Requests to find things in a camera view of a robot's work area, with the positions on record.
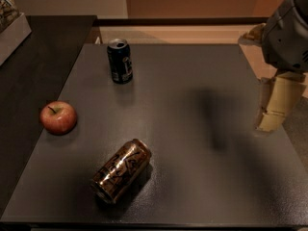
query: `can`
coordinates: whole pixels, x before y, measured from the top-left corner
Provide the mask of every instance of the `can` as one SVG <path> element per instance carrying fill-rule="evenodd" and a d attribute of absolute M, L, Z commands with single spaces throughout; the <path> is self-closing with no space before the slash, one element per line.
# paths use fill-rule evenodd
<path fill-rule="evenodd" d="M 106 203 L 116 204 L 149 164 L 152 154 L 138 139 L 126 142 L 90 180 L 93 191 Z"/>
<path fill-rule="evenodd" d="M 133 79 L 131 50 L 125 39 L 113 39 L 107 47 L 110 69 L 113 81 L 125 84 Z"/>

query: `white box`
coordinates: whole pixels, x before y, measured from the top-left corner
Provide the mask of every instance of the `white box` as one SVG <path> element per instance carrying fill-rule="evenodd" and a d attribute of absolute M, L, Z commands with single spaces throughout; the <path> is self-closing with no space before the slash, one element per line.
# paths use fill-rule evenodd
<path fill-rule="evenodd" d="M 19 18 L 0 34 L 0 65 L 31 32 L 25 14 L 21 13 Z"/>

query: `apple stem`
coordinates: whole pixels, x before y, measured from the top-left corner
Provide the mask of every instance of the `apple stem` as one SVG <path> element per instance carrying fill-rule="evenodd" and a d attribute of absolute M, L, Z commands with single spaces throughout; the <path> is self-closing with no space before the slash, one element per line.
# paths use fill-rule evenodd
<path fill-rule="evenodd" d="M 52 109 L 50 106 L 48 106 L 48 108 L 52 110 L 54 114 L 56 114 L 56 111 L 54 109 Z"/>

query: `gold can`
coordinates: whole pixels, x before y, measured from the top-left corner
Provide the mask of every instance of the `gold can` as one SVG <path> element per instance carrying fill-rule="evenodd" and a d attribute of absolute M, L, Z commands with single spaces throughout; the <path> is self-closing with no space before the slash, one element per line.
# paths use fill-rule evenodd
<path fill-rule="evenodd" d="M 126 142 L 90 180 L 94 192 L 106 203 L 116 204 L 149 164 L 152 154 L 138 139 Z"/>

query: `apple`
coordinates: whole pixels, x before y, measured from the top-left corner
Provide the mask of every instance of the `apple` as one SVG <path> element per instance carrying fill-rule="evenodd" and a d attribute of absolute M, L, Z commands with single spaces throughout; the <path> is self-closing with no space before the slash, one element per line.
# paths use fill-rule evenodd
<path fill-rule="evenodd" d="M 71 105 L 54 101 L 41 110 L 39 120 L 49 133 L 63 135 L 76 125 L 77 113 Z"/>

